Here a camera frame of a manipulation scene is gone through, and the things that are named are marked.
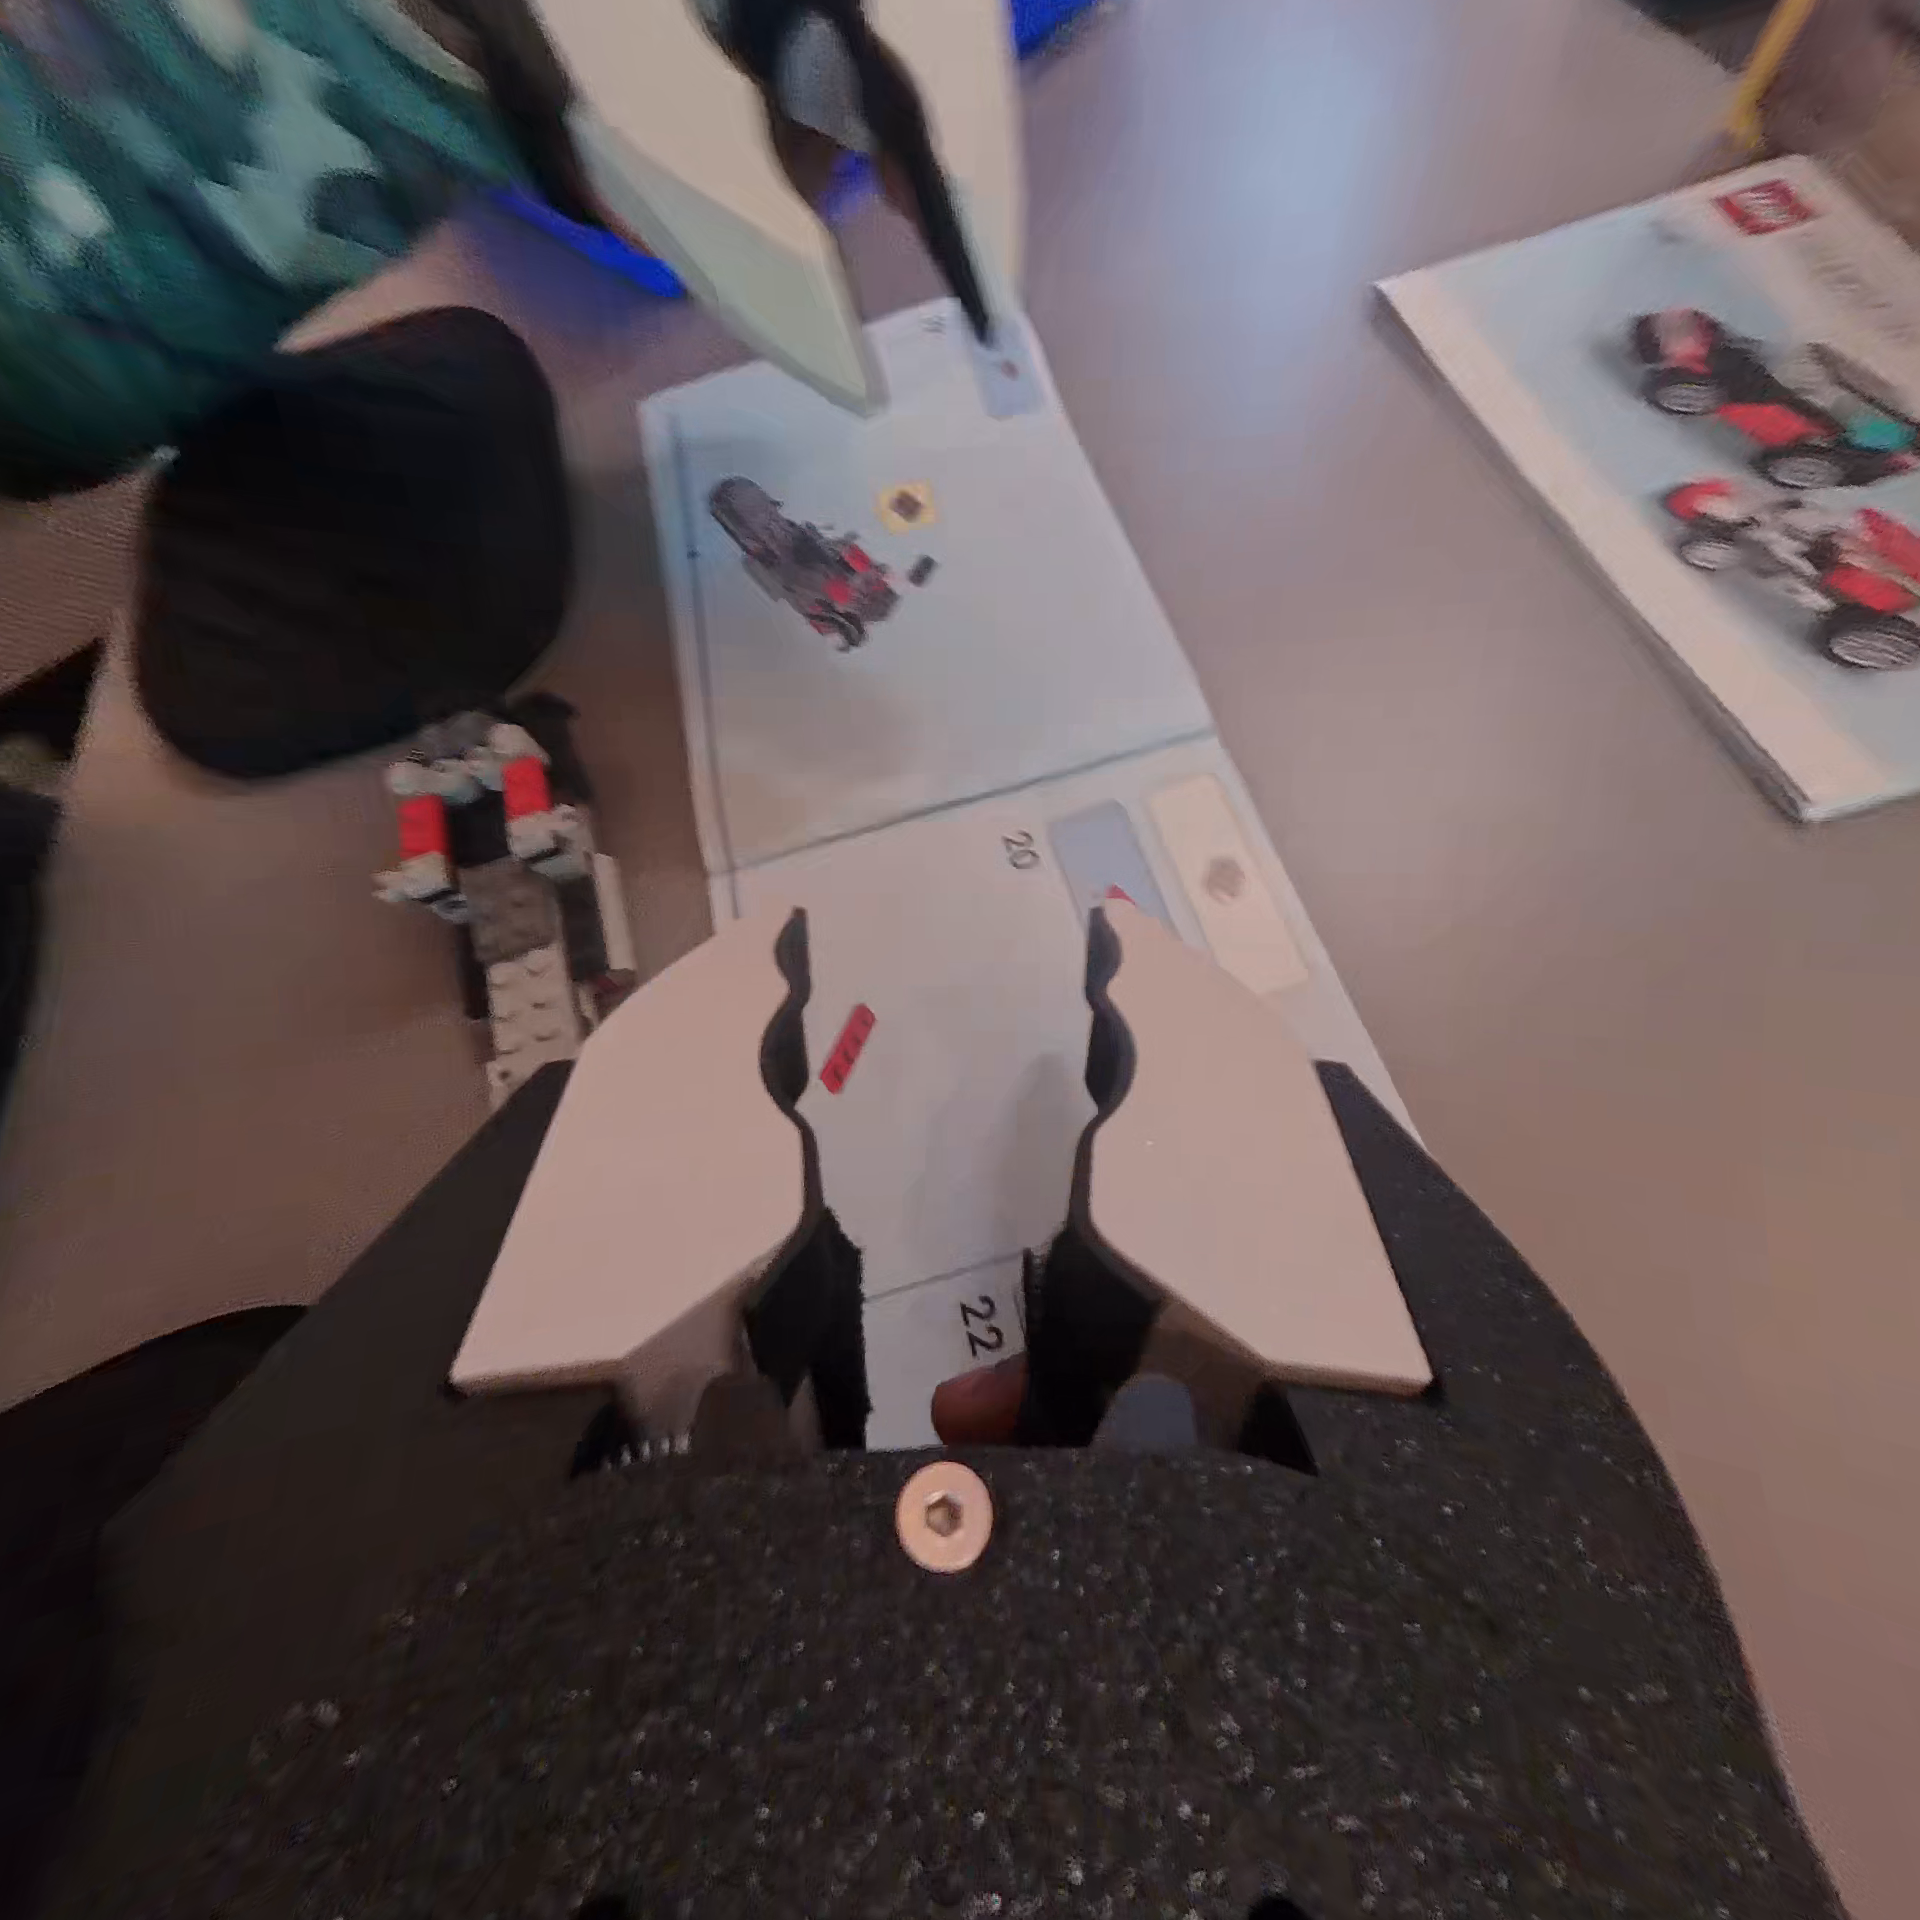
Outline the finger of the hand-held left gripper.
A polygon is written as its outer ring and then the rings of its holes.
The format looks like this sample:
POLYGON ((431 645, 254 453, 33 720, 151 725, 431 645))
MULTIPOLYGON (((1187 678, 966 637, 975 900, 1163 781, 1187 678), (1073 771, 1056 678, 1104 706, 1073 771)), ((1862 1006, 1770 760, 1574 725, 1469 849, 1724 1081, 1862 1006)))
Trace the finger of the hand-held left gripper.
POLYGON ((567 83, 563 144, 594 207, 664 256, 741 340, 870 415, 882 373, 823 217, 779 162, 755 5, 534 5, 567 83))
POLYGON ((836 5, 836 144, 893 178, 982 348, 1007 348, 1023 275, 1023 115, 1002 5, 836 5))

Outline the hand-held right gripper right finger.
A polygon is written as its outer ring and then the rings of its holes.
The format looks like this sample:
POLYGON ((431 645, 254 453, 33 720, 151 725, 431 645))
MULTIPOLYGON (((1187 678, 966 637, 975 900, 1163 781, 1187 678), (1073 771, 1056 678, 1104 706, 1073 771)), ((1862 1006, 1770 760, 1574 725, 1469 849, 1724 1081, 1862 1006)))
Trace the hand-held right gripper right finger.
POLYGON ((1324 1073, 1125 899, 1084 927, 1088 1120, 1026 1256, 1023 1440, 1309 1453, 1292 1391, 1436 1396, 1324 1073))

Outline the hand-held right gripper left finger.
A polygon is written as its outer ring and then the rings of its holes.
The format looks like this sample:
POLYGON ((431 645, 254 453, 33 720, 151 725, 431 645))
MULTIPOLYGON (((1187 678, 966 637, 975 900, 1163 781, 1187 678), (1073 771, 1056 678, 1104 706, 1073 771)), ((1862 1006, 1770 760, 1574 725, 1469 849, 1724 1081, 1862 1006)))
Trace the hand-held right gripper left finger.
POLYGON ((450 1387, 603 1387, 633 1441, 690 1441, 721 1381, 776 1428, 870 1440, 863 1250, 836 1221, 812 1086, 812 922, 746 915, 582 1050, 450 1387))

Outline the partly built brick vehicle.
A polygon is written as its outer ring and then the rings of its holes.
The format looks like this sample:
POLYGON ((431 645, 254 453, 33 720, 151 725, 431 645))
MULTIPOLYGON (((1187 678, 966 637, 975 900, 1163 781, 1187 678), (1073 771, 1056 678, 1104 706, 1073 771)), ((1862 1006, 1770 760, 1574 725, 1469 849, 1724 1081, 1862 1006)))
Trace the partly built brick vehicle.
POLYGON ((616 859, 602 845, 572 706, 530 690, 431 724, 386 765, 386 900, 450 927, 489 1110, 582 1046, 636 984, 616 859))

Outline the instruction booklet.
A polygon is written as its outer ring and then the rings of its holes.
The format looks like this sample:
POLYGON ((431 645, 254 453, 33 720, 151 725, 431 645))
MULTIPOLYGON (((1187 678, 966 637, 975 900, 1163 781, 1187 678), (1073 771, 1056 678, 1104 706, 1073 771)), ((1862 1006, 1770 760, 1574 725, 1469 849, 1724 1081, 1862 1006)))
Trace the instruction booklet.
POLYGON ((1378 299, 1781 810, 1917 797, 1917 239, 1785 153, 1378 299))
POLYGON ((1397 1120, 1309 900, 1063 410, 1033 332, 870 331, 889 406, 776 365, 636 431, 717 927, 802 906, 802 1095, 863 1250, 870 1448, 1026 1343, 1023 1265, 1088 1120, 1084 927, 1125 899, 1397 1120))

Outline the person's right hand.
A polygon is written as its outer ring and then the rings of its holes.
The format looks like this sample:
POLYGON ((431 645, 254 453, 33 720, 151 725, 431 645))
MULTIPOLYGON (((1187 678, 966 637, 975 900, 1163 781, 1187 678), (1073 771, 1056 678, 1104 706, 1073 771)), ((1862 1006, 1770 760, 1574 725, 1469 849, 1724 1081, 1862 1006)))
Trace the person's right hand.
POLYGON ((982 1362, 935 1387, 929 1428, 945 1449, 1016 1448, 1026 1408, 1026 1354, 982 1362))

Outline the blue plastic bin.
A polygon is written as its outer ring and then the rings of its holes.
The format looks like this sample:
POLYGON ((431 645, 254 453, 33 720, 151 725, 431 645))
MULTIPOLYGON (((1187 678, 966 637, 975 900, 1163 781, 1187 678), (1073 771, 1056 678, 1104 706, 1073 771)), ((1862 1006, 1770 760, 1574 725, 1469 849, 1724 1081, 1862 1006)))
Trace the blue plastic bin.
MULTIPOLYGON (((1092 21, 1098 7, 1102 5, 1007 5, 1016 70, 1051 59, 1073 32, 1083 32, 1092 21)), ((823 193, 815 198, 815 210, 829 227, 839 227, 868 198, 878 198, 874 162, 863 153, 843 153, 829 162, 823 193)), ((664 303, 689 299, 685 279, 658 252, 611 230, 572 222, 556 215, 550 203, 539 203, 534 191, 496 188, 485 193, 485 203, 496 215, 572 248, 576 256, 624 279, 649 299, 664 299, 664 303)))

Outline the black ribbed cloth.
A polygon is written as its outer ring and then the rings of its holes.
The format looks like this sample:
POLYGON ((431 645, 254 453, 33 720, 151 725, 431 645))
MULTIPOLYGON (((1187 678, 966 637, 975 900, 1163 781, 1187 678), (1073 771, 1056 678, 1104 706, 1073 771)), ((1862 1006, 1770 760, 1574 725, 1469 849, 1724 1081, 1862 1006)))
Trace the black ribbed cloth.
POLYGON ((158 470, 131 678, 217 780, 287 780, 513 690, 559 637, 572 498, 556 392, 476 307, 274 369, 158 470))

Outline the closed instruction booklet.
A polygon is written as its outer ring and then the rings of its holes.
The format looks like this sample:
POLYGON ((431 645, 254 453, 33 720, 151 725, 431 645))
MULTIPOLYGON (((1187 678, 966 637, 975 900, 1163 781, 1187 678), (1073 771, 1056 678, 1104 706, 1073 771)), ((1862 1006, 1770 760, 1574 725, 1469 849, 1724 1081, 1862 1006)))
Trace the closed instruction booklet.
POLYGON ((1378 299, 1781 810, 1917 797, 1917 239, 1785 153, 1378 299))

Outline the toy truck brick set box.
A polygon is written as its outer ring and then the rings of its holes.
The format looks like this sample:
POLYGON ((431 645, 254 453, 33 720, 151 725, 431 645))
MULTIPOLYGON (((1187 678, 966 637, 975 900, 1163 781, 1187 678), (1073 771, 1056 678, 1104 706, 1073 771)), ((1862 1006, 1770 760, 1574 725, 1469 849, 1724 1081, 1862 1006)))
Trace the toy truck brick set box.
POLYGON ((1741 59, 1709 172, 1827 165, 1917 246, 1917 5, 1772 5, 1741 59))

